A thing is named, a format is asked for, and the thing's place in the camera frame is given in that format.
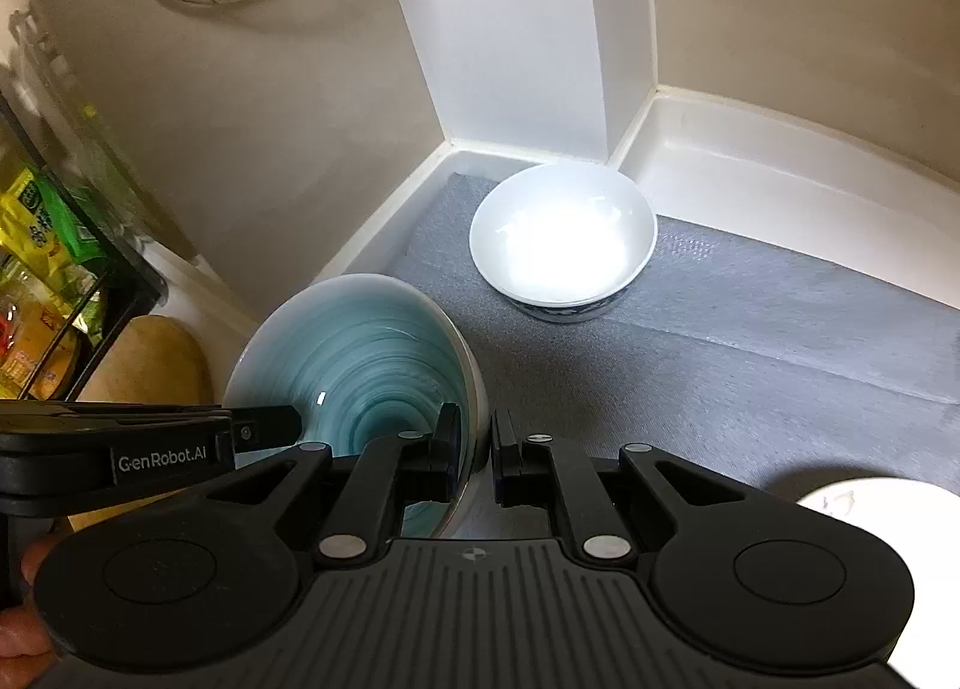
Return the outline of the person's left hand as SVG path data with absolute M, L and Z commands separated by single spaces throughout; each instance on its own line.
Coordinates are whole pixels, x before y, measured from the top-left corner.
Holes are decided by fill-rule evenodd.
M 21 552 L 16 569 L 20 570 L 20 579 L 28 588 L 32 588 L 39 567 L 59 543 L 60 535 L 47 533 L 39 536 Z M 47 657 L 50 652 L 52 643 L 29 595 L 25 595 L 25 601 L 16 608 L 3 609 L 2 664 L 26 658 Z

